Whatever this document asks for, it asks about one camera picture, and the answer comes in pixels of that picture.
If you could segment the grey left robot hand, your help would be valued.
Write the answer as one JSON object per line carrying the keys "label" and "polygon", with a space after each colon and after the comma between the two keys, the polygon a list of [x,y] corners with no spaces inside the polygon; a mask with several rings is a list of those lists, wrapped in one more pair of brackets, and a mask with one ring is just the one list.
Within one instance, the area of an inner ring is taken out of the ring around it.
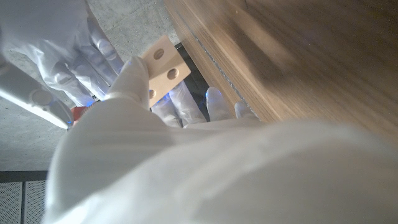
{"label": "grey left robot hand", "polygon": [[396,223],[397,148],[352,126],[266,124],[247,109],[167,126],[130,58],[59,142],[44,223]]}

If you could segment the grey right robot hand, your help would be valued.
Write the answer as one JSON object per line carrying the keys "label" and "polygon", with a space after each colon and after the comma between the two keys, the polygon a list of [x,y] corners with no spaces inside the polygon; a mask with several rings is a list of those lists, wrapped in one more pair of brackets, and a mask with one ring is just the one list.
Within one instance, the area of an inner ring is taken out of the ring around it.
{"label": "grey right robot hand", "polygon": [[104,100],[123,61],[86,1],[1,1],[1,97],[68,129],[70,108]]}

